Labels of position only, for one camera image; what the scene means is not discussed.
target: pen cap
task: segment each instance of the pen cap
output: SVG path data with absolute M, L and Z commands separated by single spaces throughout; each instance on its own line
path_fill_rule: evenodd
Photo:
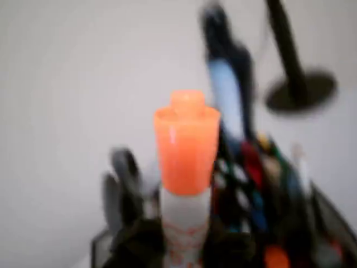
M 171 94 L 154 115 L 162 185 L 176 195 L 197 195 L 210 185 L 218 148 L 219 112 L 197 90 Z

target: white glue stick tube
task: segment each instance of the white glue stick tube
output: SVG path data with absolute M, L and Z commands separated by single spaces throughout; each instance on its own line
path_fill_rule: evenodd
M 166 267 L 196 267 L 209 228 L 210 178 L 218 147 L 219 112 L 200 91 L 171 94 L 154 117 L 162 186 L 160 208 Z

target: white wall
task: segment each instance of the white wall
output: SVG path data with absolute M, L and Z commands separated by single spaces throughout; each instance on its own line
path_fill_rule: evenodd
M 0 0 L 0 267 L 62 268 L 81 258 L 104 226 L 99 178 L 109 149 L 127 144 L 148 165 L 152 114 L 169 92 L 211 96 L 197 24 L 203 2 Z M 357 127 L 348 117 L 357 100 L 357 2 L 286 2 L 303 62 L 334 71 L 342 94 L 321 120 L 286 121 L 258 106 L 258 125 L 285 150 L 293 140 L 307 147 L 316 181 L 357 228 Z M 225 4 L 255 53 L 262 1 Z M 270 38 L 257 65 L 260 92 L 281 71 Z

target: marker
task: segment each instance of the marker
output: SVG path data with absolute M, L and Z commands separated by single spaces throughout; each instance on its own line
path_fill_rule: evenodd
M 210 180 L 218 148 L 219 112 L 200 91 L 176 91 L 156 111 L 154 126 L 161 167 L 160 207 L 171 265 L 198 264 L 206 239 Z
M 285 251 L 278 246 L 268 246 L 264 253 L 266 268 L 290 268 L 290 261 Z
M 326 234 L 318 234 L 317 232 L 316 217 L 312 204 L 311 178 L 305 154 L 300 145 L 294 145 L 293 158 L 298 169 L 301 188 L 305 197 L 307 222 L 313 241 L 312 260 L 318 268 L 340 268 L 342 267 L 341 251 L 336 248 L 336 244 L 332 244 L 328 241 L 327 237 L 323 237 Z

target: orange marker cap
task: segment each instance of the orange marker cap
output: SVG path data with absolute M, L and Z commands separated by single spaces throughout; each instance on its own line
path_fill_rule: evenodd
M 163 187 L 176 195 L 196 195 L 210 185 L 218 148 L 219 112 L 204 94 L 180 90 L 170 106 L 154 115 Z
M 267 268 L 290 268 L 286 253 L 278 246 L 267 247 L 264 260 Z

